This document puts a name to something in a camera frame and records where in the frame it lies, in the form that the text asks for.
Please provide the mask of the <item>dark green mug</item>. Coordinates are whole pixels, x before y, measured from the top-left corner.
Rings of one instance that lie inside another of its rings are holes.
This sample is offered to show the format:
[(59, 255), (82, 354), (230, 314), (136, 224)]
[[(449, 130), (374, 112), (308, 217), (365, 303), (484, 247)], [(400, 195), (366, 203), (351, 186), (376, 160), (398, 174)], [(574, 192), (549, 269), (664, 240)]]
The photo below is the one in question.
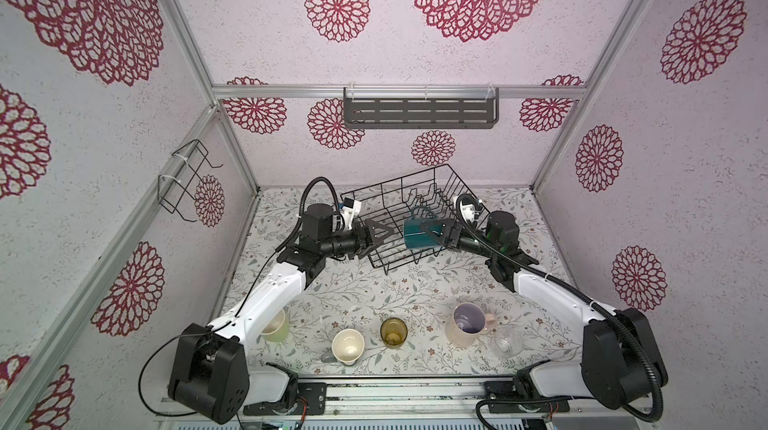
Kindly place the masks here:
[(426, 206), (416, 206), (410, 211), (410, 216), (403, 223), (404, 243), (408, 249), (424, 249), (418, 247), (418, 237), (427, 233), (419, 229), (419, 223), (423, 219), (435, 218), (435, 214)]

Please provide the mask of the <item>black wire dish rack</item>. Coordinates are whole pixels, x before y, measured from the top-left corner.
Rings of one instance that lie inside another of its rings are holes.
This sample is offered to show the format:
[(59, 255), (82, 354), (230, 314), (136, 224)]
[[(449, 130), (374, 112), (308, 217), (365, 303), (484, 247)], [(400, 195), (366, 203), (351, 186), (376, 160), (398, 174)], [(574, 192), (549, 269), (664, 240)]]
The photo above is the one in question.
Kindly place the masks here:
[(448, 249), (484, 253), (459, 226), (454, 199), (463, 194), (475, 199), (465, 221), (477, 228), (489, 211), (448, 164), (346, 190), (341, 197), (360, 202), (358, 218), (372, 222), (374, 234), (383, 238), (367, 259), (388, 274)]

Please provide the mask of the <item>amber glass cup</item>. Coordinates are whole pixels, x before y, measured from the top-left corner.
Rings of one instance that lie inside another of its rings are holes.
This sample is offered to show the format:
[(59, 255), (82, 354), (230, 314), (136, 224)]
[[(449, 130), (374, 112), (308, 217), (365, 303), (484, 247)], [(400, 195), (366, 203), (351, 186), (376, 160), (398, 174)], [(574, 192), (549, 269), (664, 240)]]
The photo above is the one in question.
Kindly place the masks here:
[(409, 335), (406, 323), (397, 317), (385, 319), (380, 326), (380, 338), (389, 348), (401, 347)]

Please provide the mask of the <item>cream grey mug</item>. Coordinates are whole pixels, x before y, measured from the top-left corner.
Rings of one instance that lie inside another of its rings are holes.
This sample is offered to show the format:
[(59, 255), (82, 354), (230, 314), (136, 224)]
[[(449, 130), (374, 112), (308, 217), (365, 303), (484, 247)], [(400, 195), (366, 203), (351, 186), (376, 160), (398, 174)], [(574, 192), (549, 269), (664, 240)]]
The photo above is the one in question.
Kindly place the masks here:
[(363, 355), (365, 339), (355, 329), (344, 329), (332, 340), (331, 348), (320, 357), (323, 363), (337, 362), (346, 366), (354, 365)]

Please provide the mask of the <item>light green mug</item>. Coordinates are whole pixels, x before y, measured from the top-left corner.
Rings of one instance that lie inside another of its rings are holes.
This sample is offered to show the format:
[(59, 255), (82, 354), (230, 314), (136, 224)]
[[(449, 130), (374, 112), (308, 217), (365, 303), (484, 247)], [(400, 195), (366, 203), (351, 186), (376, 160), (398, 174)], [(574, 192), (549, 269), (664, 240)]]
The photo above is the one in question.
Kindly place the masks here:
[(280, 343), (290, 334), (290, 319), (285, 309), (279, 313), (262, 330), (260, 336), (267, 342)]

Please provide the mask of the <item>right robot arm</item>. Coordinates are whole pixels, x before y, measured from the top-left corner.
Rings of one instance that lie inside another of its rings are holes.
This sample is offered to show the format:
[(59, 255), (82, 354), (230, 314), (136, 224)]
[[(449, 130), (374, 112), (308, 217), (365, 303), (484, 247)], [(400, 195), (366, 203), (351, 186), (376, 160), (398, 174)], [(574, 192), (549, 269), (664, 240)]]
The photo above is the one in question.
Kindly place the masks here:
[(515, 383), (523, 404), (592, 398), (608, 409), (658, 421), (668, 374), (645, 315), (602, 304), (543, 270), (522, 250), (512, 214), (492, 212), (483, 230), (465, 221), (466, 214), (461, 210), (454, 218), (412, 224), (435, 245), (484, 257), (497, 283), (534, 301), (581, 336), (578, 362), (546, 361), (518, 372)]

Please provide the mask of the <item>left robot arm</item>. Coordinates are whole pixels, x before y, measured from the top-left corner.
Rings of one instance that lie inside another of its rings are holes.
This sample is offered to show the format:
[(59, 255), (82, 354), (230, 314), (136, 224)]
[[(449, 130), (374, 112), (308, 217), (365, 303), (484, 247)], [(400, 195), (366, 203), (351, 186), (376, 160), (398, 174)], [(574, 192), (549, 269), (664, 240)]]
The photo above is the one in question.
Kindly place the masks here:
[(266, 276), (229, 311), (207, 325), (191, 324), (179, 336), (168, 396), (215, 423), (225, 424), (244, 406), (293, 409), (298, 376), (267, 363), (248, 365), (258, 337), (288, 303), (305, 291), (329, 259), (364, 258), (396, 234), (396, 228), (361, 219), (359, 202), (312, 204), (277, 249)]

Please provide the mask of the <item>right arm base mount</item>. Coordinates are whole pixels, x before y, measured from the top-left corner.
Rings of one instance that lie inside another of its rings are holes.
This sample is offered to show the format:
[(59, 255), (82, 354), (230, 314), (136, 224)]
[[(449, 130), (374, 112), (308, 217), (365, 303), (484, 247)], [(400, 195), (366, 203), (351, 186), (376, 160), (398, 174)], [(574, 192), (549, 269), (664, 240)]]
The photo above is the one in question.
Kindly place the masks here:
[(570, 405), (566, 400), (555, 402), (550, 397), (542, 402), (544, 396), (535, 389), (531, 372), (534, 368), (548, 363), (548, 360), (529, 365), (518, 370), (514, 375), (503, 376), (500, 380), (488, 380), (483, 384), (485, 398), (491, 414), (502, 413), (556, 413), (567, 412)]

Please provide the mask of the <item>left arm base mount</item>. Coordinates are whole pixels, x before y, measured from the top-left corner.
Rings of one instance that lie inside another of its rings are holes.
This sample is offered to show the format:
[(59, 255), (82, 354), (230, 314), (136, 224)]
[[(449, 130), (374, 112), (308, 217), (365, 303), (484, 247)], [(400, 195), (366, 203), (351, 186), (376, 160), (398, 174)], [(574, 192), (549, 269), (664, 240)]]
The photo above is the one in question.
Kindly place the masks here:
[(249, 373), (250, 387), (241, 413), (244, 416), (323, 415), (328, 385), (301, 379), (276, 364)]

